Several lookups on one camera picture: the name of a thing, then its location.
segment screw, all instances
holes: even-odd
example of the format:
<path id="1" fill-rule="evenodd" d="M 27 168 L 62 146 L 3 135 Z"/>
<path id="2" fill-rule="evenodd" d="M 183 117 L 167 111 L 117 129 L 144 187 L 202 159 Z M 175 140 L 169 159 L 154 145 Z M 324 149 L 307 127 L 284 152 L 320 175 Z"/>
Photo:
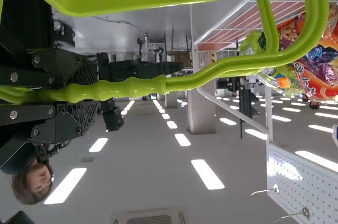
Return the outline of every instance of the screw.
<path id="1" fill-rule="evenodd" d="M 60 108 L 59 111 L 60 111 L 60 114 L 61 114 L 61 115 L 64 115 L 64 114 L 65 114 L 65 108 L 64 108 L 63 106 Z"/>
<path id="2" fill-rule="evenodd" d="M 39 57 L 39 56 L 36 56 L 36 57 L 34 58 L 34 62 L 35 62 L 35 64 L 39 64 L 39 63 L 40 63 L 40 57 Z"/>
<path id="3" fill-rule="evenodd" d="M 11 118 L 12 120 L 15 120 L 15 119 L 17 118 L 17 111 L 16 111 L 16 110 L 14 110 L 14 111 L 11 112 L 10 118 Z"/>
<path id="4" fill-rule="evenodd" d="M 76 134 L 77 134 L 77 135 L 80 135 L 80 134 L 81 134 L 81 128 L 80 128 L 80 127 L 76 128 Z"/>
<path id="5" fill-rule="evenodd" d="M 33 131 L 33 135 L 34 135 L 35 137 L 37 137 L 39 134 L 40 134 L 39 129 L 35 129 L 35 130 Z"/>
<path id="6" fill-rule="evenodd" d="M 11 81 L 12 82 L 17 82 L 18 78 L 19 78 L 19 74 L 17 74 L 16 72 L 12 72 L 12 74 L 11 74 Z"/>

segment cable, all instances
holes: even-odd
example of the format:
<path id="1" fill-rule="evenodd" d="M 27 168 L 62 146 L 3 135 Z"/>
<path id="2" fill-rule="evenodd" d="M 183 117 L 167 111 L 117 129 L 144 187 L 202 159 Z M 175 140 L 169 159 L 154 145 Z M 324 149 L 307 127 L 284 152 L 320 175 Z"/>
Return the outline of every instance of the cable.
<path id="1" fill-rule="evenodd" d="M 136 28 L 136 29 L 137 29 L 138 31 L 140 31 L 140 32 L 142 32 L 141 29 L 147 29 L 147 30 L 150 30 L 148 27 L 144 27 L 144 26 L 136 26 L 136 25 L 134 25 L 133 23 L 130 23 L 130 22 L 124 21 L 124 20 L 109 20 L 109 19 L 108 19 L 108 15 L 106 15 L 106 16 L 103 17 L 103 18 L 100 18 L 100 17 L 98 17 L 98 16 L 92 16 L 92 18 L 95 18 L 95 19 L 97 19 L 97 20 L 104 21 L 104 22 L 109 22 L 109 23 L 116 23 L 116 24 L 122 23 L 122 24 L 127 24 L 127 25 L 130 25 L 130 26 Z"/>

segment green plastic handle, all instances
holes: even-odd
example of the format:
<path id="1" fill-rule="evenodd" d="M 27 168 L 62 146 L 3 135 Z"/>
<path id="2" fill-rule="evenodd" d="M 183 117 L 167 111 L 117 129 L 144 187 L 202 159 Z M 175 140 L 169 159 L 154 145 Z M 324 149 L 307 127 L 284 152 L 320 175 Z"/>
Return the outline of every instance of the green plastic handle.
<path id="1" fill-rule="evenodd" d="M 125 96 L 134 98 L 154 92 L 164 95 L 172 91 L 194 89 L 215 78 L 248 75 L 263 68 L 283 66 L 300 59 L 317 45 L 327 25 L 328 0 L 305 0 L 307 14 L 304 29 L 297 41 L 283 51 L 278 51 L 279 40 L 277 42 L 276 26 L 269 0 L 257 1 L 259 2 L 264 30 L 267 34 L 268 52 L 225 58 L 190 76 L 171 78 L 159 76 L 151 80 L 129 78 L 123 82 L 100 81 L 90 86 L 71 84 L 59 90 L 37 90 L 35 91 L 38 93 L 37 96 L 26 93 L 27 97 L 23 95 L 12 100 L 10 93 L 0 87 L 0 98 L 6 98 L 5 100 L 12 103 L 17 101 L 22 104 L 32 101 L 76 103 L 84 99 L 107 100 L 112 97 L 121 98 Z"/>

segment ceiling vent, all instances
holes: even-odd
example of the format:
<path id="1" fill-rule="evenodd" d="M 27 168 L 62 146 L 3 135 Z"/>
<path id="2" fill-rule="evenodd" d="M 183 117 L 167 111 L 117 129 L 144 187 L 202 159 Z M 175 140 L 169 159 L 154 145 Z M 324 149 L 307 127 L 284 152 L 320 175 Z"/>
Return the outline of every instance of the ceiling vent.
<path id="1" fill-rule="evenodd" d="M 112 216 L 111 224 L 187 224 L 185 212 L 166 208 L 146 211 L 129 211 Z"/>

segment black equipment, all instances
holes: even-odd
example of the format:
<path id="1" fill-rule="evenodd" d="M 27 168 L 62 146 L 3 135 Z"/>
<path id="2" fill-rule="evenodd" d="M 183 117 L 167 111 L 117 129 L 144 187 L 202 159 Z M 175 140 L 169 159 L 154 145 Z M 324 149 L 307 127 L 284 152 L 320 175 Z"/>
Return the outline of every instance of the black equipment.
<path id="1" fill-rule="evenodd" d="M 35 223 L 34 221 L 31 220 L 30 217 L 28 217 L 28 215 L 25 212 L 20 211 L 3 224 L 35 224 Z"/>
<path id="2" fill-rule="evenodd" d="M 0 36 L 0 51 L 8 58 L 0 65 L 2 86 L 58 89 L 71 83 L 97 82 L 96 73 L 83 55 L 61 49 L 28 53 L 1 25 Z M 26 142 L 58 145 L 85 135 L 101 105 L 98 101 L 19 106 L 3 103 L 5 105 L 0 106 L 0 167 Z M 114 109 L 109 130 L 119 129 L 122 124 L 119 109 Z"/>
<path id="3" fill-rule="evenodd" d="M 130 77 L 138 79 L 153 79 L 159 75 L 168 75 L 184 68 L 183 63 L 159 62 L 148 63 L 139 60 L 125 60 L 109 63 L 107 53 L 96 54 L 100 80 L 111 82 L 124 81 Z"/>

